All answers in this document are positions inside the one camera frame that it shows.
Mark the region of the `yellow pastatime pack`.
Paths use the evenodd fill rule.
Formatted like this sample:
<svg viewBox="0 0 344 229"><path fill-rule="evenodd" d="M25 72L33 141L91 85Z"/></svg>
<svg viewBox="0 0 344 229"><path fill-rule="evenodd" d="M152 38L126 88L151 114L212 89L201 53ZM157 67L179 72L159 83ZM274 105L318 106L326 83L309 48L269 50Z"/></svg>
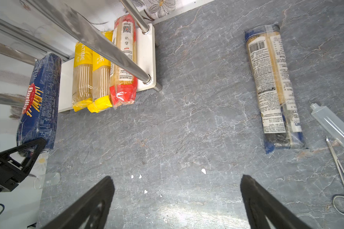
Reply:
<svg viewBox="0 0 344 229"><path fill-rule="evenodd" d="M77 42L73 68L72 107L75 112L92 103L93 51Z"/></svg>
<svg viewBox="0 0 344 229"><path fill-rule="evenodd" d="M112 107L110 101L110 71L112 63L105 57L93 51L92 99L88 110L99 113Z"/></svg>

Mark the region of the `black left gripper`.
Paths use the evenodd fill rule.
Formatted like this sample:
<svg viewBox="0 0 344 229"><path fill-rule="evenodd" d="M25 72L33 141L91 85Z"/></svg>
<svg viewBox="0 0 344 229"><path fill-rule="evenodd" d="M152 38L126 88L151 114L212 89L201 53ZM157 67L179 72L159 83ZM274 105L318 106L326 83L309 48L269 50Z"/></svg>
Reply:
<svg viewBox="0 0 344 229"><path fill-rule="evenodd" d="M11 192L19 186L34 166L47 141L43 138L30 141L0 153L0 192ZM25 158L18 162L11 157L13 153L24 153Z"/></svg>

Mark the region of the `blue Barilla spaghetti pack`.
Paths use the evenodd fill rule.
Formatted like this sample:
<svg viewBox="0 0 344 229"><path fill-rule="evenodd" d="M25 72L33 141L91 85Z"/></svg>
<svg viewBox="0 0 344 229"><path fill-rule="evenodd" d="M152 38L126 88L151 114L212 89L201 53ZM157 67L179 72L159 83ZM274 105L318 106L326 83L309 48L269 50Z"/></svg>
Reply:
<svg viewBox="0 0 344 229"><path fill-rule="evenodd" d="M43 152L54 147L62 59L53 53L36 60L17 129L17 145L43 138Z"/></svg>

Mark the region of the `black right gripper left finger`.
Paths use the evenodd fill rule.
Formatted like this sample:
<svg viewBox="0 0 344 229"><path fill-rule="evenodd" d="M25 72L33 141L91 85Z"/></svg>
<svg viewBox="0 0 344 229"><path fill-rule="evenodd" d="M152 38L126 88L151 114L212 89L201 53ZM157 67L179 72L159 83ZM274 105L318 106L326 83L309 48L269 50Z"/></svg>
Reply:
<svg viewBox="0 0 344 229"><path fill-rule="evenodd" d="M113 180L110 176L106 176L43 228L103 229L108 219L114 194Z"/></svg>

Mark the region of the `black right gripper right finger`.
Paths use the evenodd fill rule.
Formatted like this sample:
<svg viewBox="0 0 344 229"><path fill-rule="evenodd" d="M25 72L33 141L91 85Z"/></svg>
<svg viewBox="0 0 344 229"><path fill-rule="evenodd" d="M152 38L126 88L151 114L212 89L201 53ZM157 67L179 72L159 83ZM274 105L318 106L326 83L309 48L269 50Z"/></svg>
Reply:
<svg viewBox="0 0 344 229"><path fill-rule="evenodd" d="M309 226L284 207L254 178L243 175L240 190L252 229L308 229Z"/></svg>

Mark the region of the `clear blue-end spaghetti pack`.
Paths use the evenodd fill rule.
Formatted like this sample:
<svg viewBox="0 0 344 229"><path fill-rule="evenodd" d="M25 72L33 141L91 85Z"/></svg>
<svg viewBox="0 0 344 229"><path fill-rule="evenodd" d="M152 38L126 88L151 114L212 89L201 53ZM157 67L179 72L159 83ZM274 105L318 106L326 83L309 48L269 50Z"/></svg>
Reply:
<svg viewBox="0 0 344 229"><path fill-rule="evenodd" d="M256 85L266 153L304 148L279 25L261 25L247 30L245 42Z"/></svg>

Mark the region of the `yellow Pastatime pack front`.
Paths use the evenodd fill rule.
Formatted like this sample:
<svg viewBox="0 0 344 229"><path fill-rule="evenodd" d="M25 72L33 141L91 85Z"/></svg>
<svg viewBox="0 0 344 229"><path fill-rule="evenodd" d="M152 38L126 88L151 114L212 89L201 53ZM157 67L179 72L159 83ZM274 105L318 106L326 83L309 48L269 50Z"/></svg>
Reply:
<svg viewBox="0 0 344 229"><path fill-rule="evenodd" d="M93 51L92 99L88 110L99 113L112 107L110 101L110 71L112 63L105 57Z"/></svg>

